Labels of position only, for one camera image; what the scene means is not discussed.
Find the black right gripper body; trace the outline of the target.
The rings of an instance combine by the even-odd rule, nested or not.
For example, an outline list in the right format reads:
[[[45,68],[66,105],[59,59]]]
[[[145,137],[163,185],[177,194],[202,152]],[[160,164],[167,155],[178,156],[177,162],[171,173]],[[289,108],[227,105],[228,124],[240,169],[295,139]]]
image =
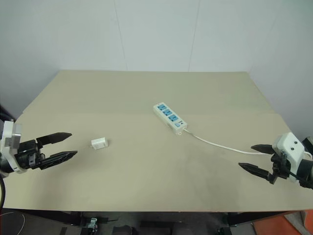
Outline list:
[[[283,179],[294,179],[295,182],[298,181],[296,175],[291,172],[291,164],[289,160],[287,160],[287,154],[284,151],[276,153],[273,149],[268,149],[267,153],[272,154],[271,161],[273,163],[273,172],[269,173],[267,178],[271,184],[274,184],[278,177]]]

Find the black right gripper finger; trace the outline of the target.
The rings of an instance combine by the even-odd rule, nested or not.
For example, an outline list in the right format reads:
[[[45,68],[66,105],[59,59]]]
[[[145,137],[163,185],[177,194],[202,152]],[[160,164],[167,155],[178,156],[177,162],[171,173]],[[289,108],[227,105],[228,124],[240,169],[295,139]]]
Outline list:
[[[260,178],[268,178],[270,176],[270,173],[268,171],[261,169],[256,165],[249,163],[238,163],[238,165],[250,174],[258,176]]]
[[[251,147],[251,149],[262,153],[262,154],[269,154],[269,155],[273,155],[275,154],[274,149],[272,148],[272,145],[270,144],[257,144],[257,145],[253,145]]]

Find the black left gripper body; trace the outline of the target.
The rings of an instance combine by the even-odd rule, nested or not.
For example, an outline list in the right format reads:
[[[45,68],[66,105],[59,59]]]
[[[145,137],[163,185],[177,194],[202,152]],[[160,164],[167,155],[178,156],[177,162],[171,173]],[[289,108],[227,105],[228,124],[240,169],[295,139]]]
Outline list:
[[[35,140],[22,142],[19,145],[16,160],[19,166],[23,169],[36,169],[41,162],[45,160],[45,154],[41,153],[43,146]]]

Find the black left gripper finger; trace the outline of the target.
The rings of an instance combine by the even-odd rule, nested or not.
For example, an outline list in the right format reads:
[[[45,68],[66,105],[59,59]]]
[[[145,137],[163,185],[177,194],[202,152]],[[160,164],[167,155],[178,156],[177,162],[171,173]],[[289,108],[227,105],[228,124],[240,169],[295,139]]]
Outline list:
[[[39,138],[36,138],[37,144],[40,145],[47,145],[47,144],[55,144],[61,141],[64,141],[65,139],[69,138],[72,136],[71,133],[66,133],[66,132],[58,132],[46,136],[42,136]]]
[[[78,151],[64,151],[51,155],[49,158],[40,161],[39,169],[44,170],[71,159]]]

